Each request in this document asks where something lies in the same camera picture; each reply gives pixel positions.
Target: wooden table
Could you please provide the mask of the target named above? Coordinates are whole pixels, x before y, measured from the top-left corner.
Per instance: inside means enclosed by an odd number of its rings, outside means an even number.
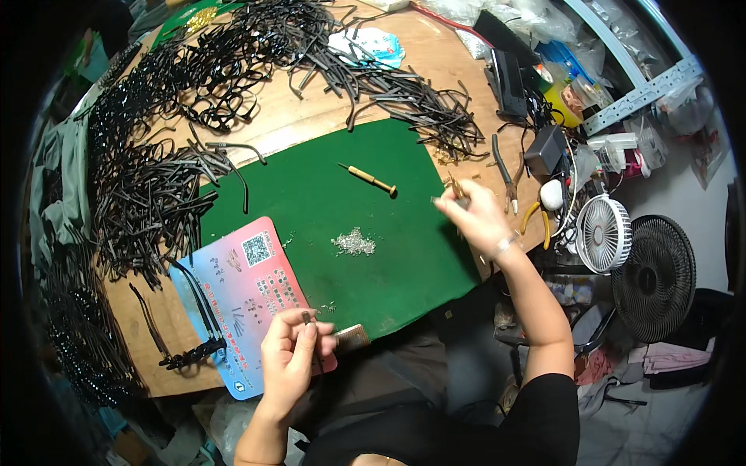
[[[360,17],[373,16],[380,12],[356,0],[351,0],[351,3],[358,4],[358,10],[355,14]],[[333,12],[339,16],[343,15],[345,11],[342,8],[333,9]],[[385,16],[367,23],[366,26],[380,28],[395,34],[407,53],[403,66],[411,65],[418,74],[431,79],[434,89],[459,89],[457,81],[461,80],[463,82],[472,98],[469,110],[474,112],[474,121],[487,138],[486,143],[477,146],[475,151],[477,153],[490,151],[491,143],[489,139],[503,123],[495,115],[498,105],[484,77],[485,63],[482,60],[471,58],[466,47],[459,41],[453,30],[410,9]],[[149,50],[156,34],[157,30],[143,40],[142,52]],[[139,61],[138,55],[130,67],[125,70],[125,74],[129,73],[129,70]],[[324,94],[322,90],[326,83],[321,75],[315,75],[303,91],[304,99],[299,100],[288,88],[287,79],[287,73],[282,70],[275,70],[272,81],[265,83],[259,91],[255,91],[259,96],[260,110],[250,124],[240,122],[237,119],[233,124],[232,131],[220,138],[214,136],[205,128],[197,127],[200,139],[203,141],[219,139],[248,143],[263,154],[268,155],[345,128],[345,119],[350,111],[349,100],[346,95],[343,94],[342,98],[337,98],[332,93]],[[388,117],[387,112],[373,106],[360,114],[357,124]],[[152,131],[164,126],[163,123],[154,122]],[[187,137],[190,137],[187,121],[180,117],[169,120],[167,125],[177,128],[175,133],[168,134],[169,137],[174,138],[177,147],[187,145]],[[518,169],[522,131],[518,127],[507,127],[499,137],[500,153],[510,173],[515,173]],[[533,134],[529,131],[524,141],[526,147],[532,141]],[[448,171],[450,171],[454,177],[459,179],[474,178],[478,183],[491,188],[501,198],[504,197],[505,185],[498,168],[486,166],[492,161],[491,157],[485,157],[480,161],[467,161],[444,166],[435,157],[433,147],[428,147],[428,151],[444,182],[448,178]],[[248,157],[246,150],[235,148],[229,149],[228,156],[237,166],[245,165],[245,158]],[[529,179],[523,176],[518,185],[518,216],[509,215],[513,228],[520,228],[521,217],[536,200],[538,189],[539,183],[534,178]],[[533,215],[526,235],[520,237],[518,243],[525,251],[528,251],[542,242],[543,236],[541,216]],[[487,277],[489,268],[482,265],[478,259],[478,254],[475,254],[474,257],[482,277]],[[185,368],[182,372],[167,371],[158,365],[161,360],[160,353],[148,333],[148,327],[142,316],[140,305],[135,295],[130,291],[128,282],[132,282],[142,292],[163,340],[172,353],[177,353],[193,348],[201,341],[189,322],[184,307],[181,305],[169,279],[162,279],[163,290],[161,292],[150,292],[142,276],[133,277],[132,273],[128,275],[126,280],[119,280],[115,283],[105,280],[105,282],[111,309],[122,328],[122,334],[127,342],[134,365],[140,373],[142,381],[148,386],[152,397],[181,394],[224,385],[211,359],[202,365]]]

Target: small white fan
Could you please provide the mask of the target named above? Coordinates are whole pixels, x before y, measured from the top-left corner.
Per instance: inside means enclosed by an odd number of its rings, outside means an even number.
[[[632,222],[627,210],[608,194],[598,195],[577,215],[575,245],[583,263],[600,275],[609,275],[630,255]]]

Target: fan grille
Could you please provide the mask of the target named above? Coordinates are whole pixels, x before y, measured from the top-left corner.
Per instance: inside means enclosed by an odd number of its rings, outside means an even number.
[[[662,215],[634,220],[630,255],[612,272],[622,321],[644,343],[663,340],[689,312],[696,278],[694,251],[676,222]]]
[[[627,260],[632,227],[626,209],[607,195],[588,201],[578,218],[578,252],[583,263],[599,274],[608,274]]]

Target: black electric fan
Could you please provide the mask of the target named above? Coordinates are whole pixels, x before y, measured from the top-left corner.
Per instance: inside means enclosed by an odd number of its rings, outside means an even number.
[[[611,273],[616,309],[635,338],[663,340],[683,322],[697,286],[695,255],[679,225],[663,215],[632,222],[632,249]]]

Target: yellow container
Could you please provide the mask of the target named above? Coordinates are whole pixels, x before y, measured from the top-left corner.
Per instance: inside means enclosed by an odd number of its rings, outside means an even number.
[[[576,127],[583,122],[583,116],[572,113],[570,108],[565,104],[565,99],[562,98],[562,91],[566,86],[567,84],[564,83],[555,83],[551,89],[545,92],[544,97],[547,99],[547,102],[552,104],[552,108],[556,108],[565,116],[566,127]],[[562,116],[557,113],[552,113],[552,116],[558,125],[562,123]]]

